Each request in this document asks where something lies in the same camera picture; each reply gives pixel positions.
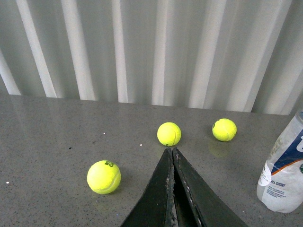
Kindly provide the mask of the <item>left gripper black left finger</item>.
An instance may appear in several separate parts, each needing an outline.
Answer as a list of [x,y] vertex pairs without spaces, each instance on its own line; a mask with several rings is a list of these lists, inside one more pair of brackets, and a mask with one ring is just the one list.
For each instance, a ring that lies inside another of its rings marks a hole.
[[172,227],[175,223],[174,164],[171,148],[166,148],[137,204],[123,227]]

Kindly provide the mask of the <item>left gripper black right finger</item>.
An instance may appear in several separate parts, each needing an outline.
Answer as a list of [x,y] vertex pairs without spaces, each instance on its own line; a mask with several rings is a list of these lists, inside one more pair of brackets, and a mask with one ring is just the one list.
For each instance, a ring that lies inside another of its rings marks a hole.
[[172,151],[175,205],[180,227],[246,227],[210,188],[183,154]]

